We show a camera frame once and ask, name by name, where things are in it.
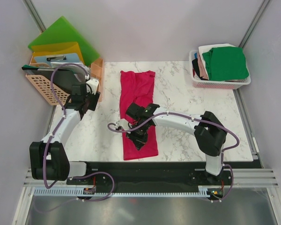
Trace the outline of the pink red t shirt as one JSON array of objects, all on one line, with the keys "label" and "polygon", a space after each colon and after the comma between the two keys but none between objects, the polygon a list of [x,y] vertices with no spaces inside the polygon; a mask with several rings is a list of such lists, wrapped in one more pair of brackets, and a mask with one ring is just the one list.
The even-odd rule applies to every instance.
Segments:
[{"label": "pink red t shirt", "polygon": [[[126,111],[131,103],[146,107],[153,103],[153,93],[155,86],[155,72],[147,71],[136,73],[133,71],[121,71],[121,96],[119,102],[120,117],[132,123],[133,119],[126,115]],[[124,160],[134,160],[158,155],[158,145],[156,140],[155,127],[148,130],[148,142],[140,150],[137,150],[134,143],[122,135]]]}]

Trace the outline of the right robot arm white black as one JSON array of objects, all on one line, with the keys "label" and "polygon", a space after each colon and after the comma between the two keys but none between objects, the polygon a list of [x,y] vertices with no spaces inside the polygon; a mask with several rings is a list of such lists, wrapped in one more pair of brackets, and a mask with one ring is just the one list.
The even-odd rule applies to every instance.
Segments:
[{"label": "right robot arm white black", "polygon": [[126,115],[133,119],[128,122],[122,119],[126,136],[132,140],[137,150],[148,141],[148,130],[153,126],[174,128],[193,135],[199,149],[206,155],[205,179],[209,184],[217,184],[222,179],[221,152],[226,141],[227,132],[222,129],[221,122],[211,112],[186,114],[167,111],[157,104],[149,104],[146,108],[132,103]]}]

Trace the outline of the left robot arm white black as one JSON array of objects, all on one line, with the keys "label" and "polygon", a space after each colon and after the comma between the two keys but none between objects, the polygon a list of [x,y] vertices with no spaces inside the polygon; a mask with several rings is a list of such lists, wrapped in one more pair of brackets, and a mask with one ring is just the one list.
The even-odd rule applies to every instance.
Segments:
[{"label": "left robot arm white black", "polygon": [[65,144],[87,111],[94,111],[100,98],[99,85],[90,81],[72,86],[72,93],[61,104],[60,120],[41,141],[29,147],[32,177],[36,180],[64,181],[70,175]]}]

